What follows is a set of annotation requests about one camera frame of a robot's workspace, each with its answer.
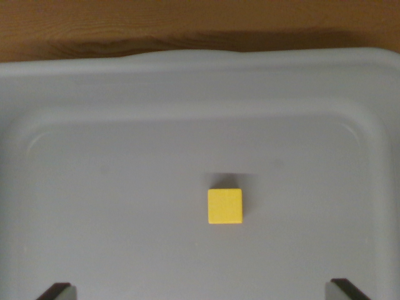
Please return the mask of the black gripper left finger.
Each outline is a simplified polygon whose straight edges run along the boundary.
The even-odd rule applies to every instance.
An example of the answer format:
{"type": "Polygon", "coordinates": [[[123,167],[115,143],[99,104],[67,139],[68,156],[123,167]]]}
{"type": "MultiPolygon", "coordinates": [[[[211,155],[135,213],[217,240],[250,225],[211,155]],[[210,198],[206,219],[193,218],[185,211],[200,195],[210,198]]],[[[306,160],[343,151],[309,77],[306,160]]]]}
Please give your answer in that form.
{"type": "Polygon", "coordinates": [[[55,282],[37,300],[76,300],[76,286],[69,282],[55,282]]]}

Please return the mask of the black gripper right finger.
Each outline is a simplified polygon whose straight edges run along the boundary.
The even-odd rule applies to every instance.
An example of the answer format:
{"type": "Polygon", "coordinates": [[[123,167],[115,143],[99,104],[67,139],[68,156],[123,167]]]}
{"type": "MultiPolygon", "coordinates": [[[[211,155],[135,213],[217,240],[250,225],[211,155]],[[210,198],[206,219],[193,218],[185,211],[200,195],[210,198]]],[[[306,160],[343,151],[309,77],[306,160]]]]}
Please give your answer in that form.
{"type": "Polygon", "coordinates": [[[334,278],[325,284],[325,300],[371,300],[346,278],[334,278]]]}

